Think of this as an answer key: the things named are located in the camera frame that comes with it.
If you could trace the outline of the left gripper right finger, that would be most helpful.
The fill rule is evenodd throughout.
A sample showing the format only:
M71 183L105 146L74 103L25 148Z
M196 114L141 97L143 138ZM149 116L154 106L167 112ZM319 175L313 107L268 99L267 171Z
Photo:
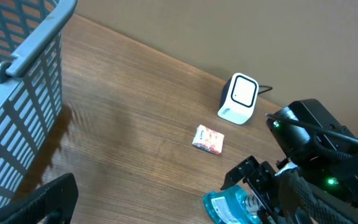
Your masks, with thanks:
M278 200L288 223L358 223L358 210L300 177L278 176Z

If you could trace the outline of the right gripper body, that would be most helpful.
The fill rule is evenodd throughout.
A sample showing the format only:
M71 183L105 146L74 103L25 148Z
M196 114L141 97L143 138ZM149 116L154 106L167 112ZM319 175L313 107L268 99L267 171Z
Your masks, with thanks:
M250 156L226 173L221 191L239 185L261 202L257 211L261 223L288 223L278 200L278 176L268 162Z

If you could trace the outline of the blue mouthwash bottle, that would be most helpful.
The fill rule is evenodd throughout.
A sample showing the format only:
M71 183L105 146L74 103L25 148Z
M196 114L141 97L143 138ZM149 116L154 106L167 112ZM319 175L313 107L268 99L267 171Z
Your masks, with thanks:
M257 216L261 202L254 194L248 194L235 185L220 192L203 196L204 207L213 222L219 224L259 224Z

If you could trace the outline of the small red packet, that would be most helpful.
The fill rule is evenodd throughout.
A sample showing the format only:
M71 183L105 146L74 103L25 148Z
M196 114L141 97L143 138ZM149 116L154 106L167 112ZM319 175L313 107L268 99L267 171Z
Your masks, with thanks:
M224 134L200 124L192 141L192 145L212 154L220 154L223 150Z

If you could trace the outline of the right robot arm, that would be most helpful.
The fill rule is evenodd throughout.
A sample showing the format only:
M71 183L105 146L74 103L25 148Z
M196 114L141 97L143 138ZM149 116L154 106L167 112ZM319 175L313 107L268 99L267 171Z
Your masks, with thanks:
M285 158L271 166L248 157L223 189L247 184L263 223L358 223L358 138L316 99L267 115Z

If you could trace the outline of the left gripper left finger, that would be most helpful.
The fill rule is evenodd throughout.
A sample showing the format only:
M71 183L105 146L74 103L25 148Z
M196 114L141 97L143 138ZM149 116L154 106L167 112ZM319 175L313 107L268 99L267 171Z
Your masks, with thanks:
M75 176L66 173L0 208L0 223L70 223L78 200Z

